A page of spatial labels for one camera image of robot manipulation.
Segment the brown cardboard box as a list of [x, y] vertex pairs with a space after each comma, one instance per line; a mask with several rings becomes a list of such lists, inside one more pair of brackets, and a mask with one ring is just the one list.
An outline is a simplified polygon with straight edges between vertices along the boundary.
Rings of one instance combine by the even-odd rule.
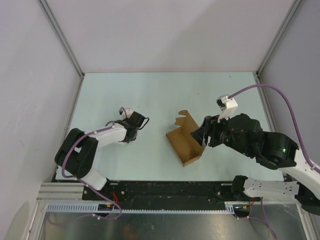
[[175, 119], [175, 129], [165, 134], [166, 139], [175, 152], [179, 162], [186, 167], [200, 159], [205, 151], [191, 133], [199, 128], [196, 121], [187, 110], [180, 110]]

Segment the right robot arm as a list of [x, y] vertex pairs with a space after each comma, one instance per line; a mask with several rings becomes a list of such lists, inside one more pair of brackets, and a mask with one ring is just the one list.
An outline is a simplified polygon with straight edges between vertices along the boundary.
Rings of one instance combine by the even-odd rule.
[[263, 181], [237, 175], [230, 188], [235, 200], [248, 197], [293, 202], [311, 214], [320, 214], [320, 175], [300, 158], [301, 150], [296, 142], [283, 133], [263, 131], [258, 120], [244, 113], [230, 119], [218, 118], [206, 116], [201, 126], [191, 132], [200, 146], [225, 145], [267, 169], [280, 170], [294, 179]]

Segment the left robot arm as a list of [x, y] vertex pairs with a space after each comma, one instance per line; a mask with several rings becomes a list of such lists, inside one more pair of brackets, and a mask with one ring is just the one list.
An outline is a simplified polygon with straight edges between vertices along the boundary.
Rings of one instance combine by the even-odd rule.
[[135, 141], [138, 131], [150, 121], [130, 108], [121, 107], [119, 115], [120, 119], [111, 120], [97, 130], [71, 129], [54, 158], [64, 178], [75, 178], [92, 187], [93, 194], [100, 200], [110, 196], [111, 188], [107, 185], [108, 179], [94, 168], [97, 150], [114, 143]]

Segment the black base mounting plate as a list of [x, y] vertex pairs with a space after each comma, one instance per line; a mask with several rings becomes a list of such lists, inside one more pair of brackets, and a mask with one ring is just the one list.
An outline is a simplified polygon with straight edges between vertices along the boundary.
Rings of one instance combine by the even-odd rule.
[[260, 199], [290, 202], [293, 187], [285, 181], [261, 181], [236, 176], [233, 181], [133, 181], [107, 180], [101, 190], [92, 190], [86, 183], [82, 200], [100, 201], [111, 198], [120, 204], [155, 200], [205, 200], [207, 202]]

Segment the aluminium frame rail left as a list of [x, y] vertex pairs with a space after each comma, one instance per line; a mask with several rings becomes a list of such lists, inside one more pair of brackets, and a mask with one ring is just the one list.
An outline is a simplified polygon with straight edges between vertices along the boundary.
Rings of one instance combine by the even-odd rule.
[[48, 23], [50, 24], [55, 36], [57, 37], [62, 49], [64, 50], [67, 58], [71, 62], [73, 68], [77, 72], [77, 74], [82, 77], [84, 75], [84, 72], [82, 71], [79, 62], [77, 61], [74, 52], [72, 51], [72, 48], [70, 47], [51, 7], [48, 4], [47, 0], [38, 0], [37, 1], [41, 10], [44, 13], [44, 16], [46, 17]]

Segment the aluminium frame rail right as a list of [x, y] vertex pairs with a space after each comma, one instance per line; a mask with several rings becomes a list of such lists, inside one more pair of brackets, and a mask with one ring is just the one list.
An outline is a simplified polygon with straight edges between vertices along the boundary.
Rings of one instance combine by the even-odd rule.
[[273, 38], [271, 45], [269, 46], [265, 56], [262, 59], [262, 62], [260, 63], [259, 67], [256, 70], [256, 75], [260, 79], [261, 75], [269, 63], [270, 59], [272, 58], [273, 54], [275, 53], [277, 47], [281, 43], [282, 39], [284, 38], [287, 30], [289, 29], [289, 26], [293, 22], [295, 16], [298, 14], [300, 8], [302, 7], [304, 0], [294, 0], [285, 15], [284, 20], [282, 21], [279, 29], [276, 32], [275, 37]]

